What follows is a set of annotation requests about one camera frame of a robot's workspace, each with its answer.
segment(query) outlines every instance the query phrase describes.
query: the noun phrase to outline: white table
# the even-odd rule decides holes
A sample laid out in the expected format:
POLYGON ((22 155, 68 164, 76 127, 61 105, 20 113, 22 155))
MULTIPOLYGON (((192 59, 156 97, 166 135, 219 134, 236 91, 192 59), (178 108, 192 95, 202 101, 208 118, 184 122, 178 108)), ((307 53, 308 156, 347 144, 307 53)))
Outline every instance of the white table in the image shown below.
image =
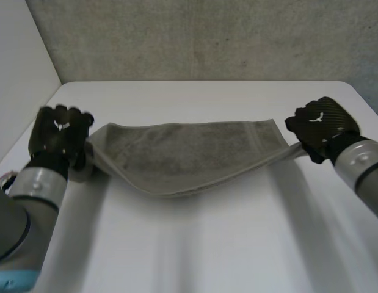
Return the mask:
MULTIPOLYGON (((72 82, 48 103, 108 122, 274 118, 322 96, 378 140, 378 116, 342 82, 72 82)), ((31 126, 0 163, 27 161, 31 126)), ((149 198, 117 178, 69 183, 34 292, 378 292, 378 220, 334 172, 282 162, 200 195, 149 198)))

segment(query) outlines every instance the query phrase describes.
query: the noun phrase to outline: gray wall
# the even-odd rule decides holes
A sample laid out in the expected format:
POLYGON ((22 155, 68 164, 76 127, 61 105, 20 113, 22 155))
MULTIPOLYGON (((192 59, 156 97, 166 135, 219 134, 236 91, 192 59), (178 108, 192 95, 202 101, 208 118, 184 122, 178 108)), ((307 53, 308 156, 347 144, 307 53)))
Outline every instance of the gray wall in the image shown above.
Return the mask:
POLYGON ((378 113, 378 0, 27 0, 61 81, 339 80, 378 113))

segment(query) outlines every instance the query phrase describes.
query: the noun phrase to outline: logo on robotic hand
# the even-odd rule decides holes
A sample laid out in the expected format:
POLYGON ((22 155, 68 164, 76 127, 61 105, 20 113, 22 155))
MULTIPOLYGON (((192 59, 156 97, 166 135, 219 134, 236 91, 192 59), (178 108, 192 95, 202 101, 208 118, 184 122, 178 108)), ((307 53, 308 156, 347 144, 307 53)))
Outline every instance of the logo on robotic hand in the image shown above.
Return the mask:
POLYGON ((61 131, 69 127, 69 122, 66 124, 58 124, 57 121, 54 121, 54 125, 59 129, 59 131, 61 131))
POLYGON ((319 118, 315 120, 309 120, 308 122, 323 122, 323 112, 321 112, 319 118))

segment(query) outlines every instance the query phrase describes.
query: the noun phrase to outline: concrete wall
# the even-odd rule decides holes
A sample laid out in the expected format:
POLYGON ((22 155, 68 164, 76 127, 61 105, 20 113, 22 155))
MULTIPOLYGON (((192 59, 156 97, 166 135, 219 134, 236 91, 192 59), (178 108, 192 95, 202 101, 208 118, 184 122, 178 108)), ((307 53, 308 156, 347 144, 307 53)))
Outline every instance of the concrete wall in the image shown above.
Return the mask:
POLYGON ((378 113, 378 0, 27 0, 62 82, 339 80, 378 113))
POLYGON ((25 1, 0 0, 0 160, 60 85, 25 1))

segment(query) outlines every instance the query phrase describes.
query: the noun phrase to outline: robotic hand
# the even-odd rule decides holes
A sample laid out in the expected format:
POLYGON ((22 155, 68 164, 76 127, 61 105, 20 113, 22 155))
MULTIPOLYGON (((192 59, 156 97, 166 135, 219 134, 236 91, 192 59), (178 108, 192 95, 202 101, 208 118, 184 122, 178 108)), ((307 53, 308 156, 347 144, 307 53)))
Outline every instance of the robotic hand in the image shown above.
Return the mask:
POLYGON ((9 196, 0 189, 0 292, 31 290, 42 268, 68 169, 84 165, 93 117, 76 108, 43 107, 29 141, 30 162, 9 196))
POLYGON ((298 108, 285 121, 311 160, 330 159, 336 172, 378 216, 378 142, 360 135, 354 119, 333 99, 298 108))

